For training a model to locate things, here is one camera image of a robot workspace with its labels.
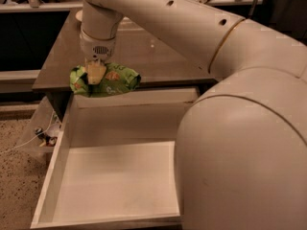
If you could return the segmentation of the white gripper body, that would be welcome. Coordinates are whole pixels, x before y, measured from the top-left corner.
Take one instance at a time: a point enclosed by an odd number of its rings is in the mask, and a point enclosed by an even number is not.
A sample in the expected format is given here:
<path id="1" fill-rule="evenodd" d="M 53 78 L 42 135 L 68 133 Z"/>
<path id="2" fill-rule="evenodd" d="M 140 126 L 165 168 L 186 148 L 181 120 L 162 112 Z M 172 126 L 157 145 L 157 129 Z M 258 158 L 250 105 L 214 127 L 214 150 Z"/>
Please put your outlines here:
<path id="1" fill-rule="evenodd" d="M 116 33 L 113 30 L 87 32 L 81 28 L 80 45 L 88 60 L 108 60 L 114 52 Z"/>

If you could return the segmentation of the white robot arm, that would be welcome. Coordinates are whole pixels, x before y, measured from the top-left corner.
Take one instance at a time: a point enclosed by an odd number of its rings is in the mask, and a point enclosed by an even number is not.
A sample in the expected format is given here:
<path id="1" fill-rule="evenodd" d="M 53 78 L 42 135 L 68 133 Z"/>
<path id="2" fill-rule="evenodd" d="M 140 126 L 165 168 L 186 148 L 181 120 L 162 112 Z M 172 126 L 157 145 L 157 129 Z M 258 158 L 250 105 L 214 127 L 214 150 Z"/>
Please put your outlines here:
<path id="1" fill-rule="evenodd" d="M 178 128 L 183 230 L 307 230 L 307 47 L 192 0 L 84 0 L 117 11 L 216 84 Z"/>

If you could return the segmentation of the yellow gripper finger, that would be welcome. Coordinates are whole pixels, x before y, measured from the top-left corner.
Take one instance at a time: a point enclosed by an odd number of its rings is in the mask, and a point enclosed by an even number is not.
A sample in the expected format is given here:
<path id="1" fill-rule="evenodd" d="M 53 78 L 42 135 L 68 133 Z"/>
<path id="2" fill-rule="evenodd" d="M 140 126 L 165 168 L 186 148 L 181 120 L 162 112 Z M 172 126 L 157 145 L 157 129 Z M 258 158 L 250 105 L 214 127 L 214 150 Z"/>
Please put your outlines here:
<path id="1" fill-rule="evenodd" d="M 106 66 L 99 59 L 90 60 L 85 64 L 89 84 L 99 84 L 105 75 Z"/>

